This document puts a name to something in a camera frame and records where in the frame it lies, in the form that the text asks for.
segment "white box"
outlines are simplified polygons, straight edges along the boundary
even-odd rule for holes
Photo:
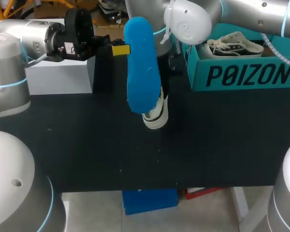
[[[42,19],[59,22],[64,19]],[[26,75],[31,95],[92,93],[95,57],[87,61],[41,61],[27,68]]]

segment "white sticker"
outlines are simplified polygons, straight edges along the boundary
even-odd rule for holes
[[[64,46],[66,47],[67,54],[74,54],[75,55],[73,43],[64,42]]]

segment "metal frame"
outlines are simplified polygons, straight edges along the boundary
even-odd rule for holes
[[[233,187],[232,196],[239,219],[240,232],[253,232],[266,216],[273,186],[268,186],[249,210],[243,187]]]

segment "cable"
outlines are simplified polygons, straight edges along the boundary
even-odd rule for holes
[[[285,58],[282,54],[280,54],[274,48],[274,46],[272,45],[272,43],[270,42],[270,40],[267,38],[266,34],[262,33],[262,38],[265,41],[265,43],[268,45],[268,47],[270,48],[270,50],[275,54],[275,56],[277,56],[279,59],[281,59],[286,64],[290,65],[290,60],[288,60],[287,58]]]
[[[26,66],[26,68],[30,68],[33,65],[36,65],[37,63],[40,63],[41,61],[45,60],[47,58],[47,54],[42,55],[41,57],[37,58],[36,60],[28,63],[28,65]]]

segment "white shoelace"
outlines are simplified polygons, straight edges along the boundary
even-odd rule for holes
[[[225,49],[225,48],[230,47],[229,45],[227,45],[226,43],[223,43],[220,40],[208,40],[207,44],[210,46],[215,46],[215,48],[220,48],[220,49]]]

